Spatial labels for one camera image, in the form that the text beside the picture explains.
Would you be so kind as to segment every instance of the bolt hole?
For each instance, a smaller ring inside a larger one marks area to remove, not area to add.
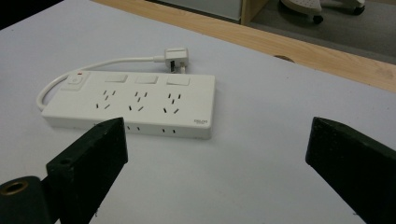
[[[9,195],[16,194],[16,193],[23,191],[24,189],[27,188],[28,185],[29,185],[29,183],[24,180],[17,181],[17,182],[11,183],[11,184],[5,186],[4,188],[0,189],[0,192],[3,195],[9,196]]]

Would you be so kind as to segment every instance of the outlet socket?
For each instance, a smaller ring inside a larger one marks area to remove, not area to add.
[[[42,116],[53,127],[78,129],[123,117],[127,133],[207,139],[215,82],[208,75],[90,71],[77,91],[64,82]]]

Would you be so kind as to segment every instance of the white power strip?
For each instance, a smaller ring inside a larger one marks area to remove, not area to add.
[[[127,133],[208,139],[214,97],[214,76],[74,71],[42,116],[78,129],[123,117]]]

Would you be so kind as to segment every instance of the white plug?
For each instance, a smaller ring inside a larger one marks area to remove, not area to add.
[[[165,50],[165,64],[175,73],[176,68],[185,69],[189,65],[189,52],[186,48],[174,48]]]

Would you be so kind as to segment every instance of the chair leg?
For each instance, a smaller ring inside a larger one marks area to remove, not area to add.
[[[355,7],[355,10],[353,11],[353,15],[359,16],[363,11],[364,11],[364,6],[363,7]]]
[[[314,24],[320,24],[321,22],[323,22],[322,16],[314,16]]]

